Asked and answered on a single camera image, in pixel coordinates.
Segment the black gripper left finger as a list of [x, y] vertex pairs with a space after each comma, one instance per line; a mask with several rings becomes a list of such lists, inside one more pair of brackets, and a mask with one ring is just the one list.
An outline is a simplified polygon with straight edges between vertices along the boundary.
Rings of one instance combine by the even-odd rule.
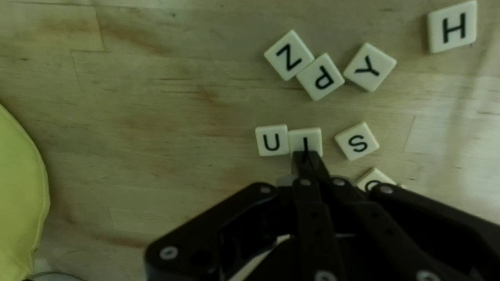
[[292, 154], [292, 172], [296, 175], [292, 184], [292, 200], [299, 281], [342, 281], [345, 270], [329, 207], [321, 198], [318, 161], [315, 151]]

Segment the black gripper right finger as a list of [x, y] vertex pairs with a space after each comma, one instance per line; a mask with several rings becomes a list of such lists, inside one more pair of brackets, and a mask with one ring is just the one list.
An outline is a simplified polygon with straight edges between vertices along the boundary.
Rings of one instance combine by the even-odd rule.
[[367, 239], [385, 261], [387, 272], [398, 281], [463, 279], [459, 272], [418, 248], [378, 203], [365, 198], [346, 179], [331, 178], [315, 151], [309, 153], [309, 164], [321, 195], [335, 214], [343, 215], [343, 226], [356, 229]]

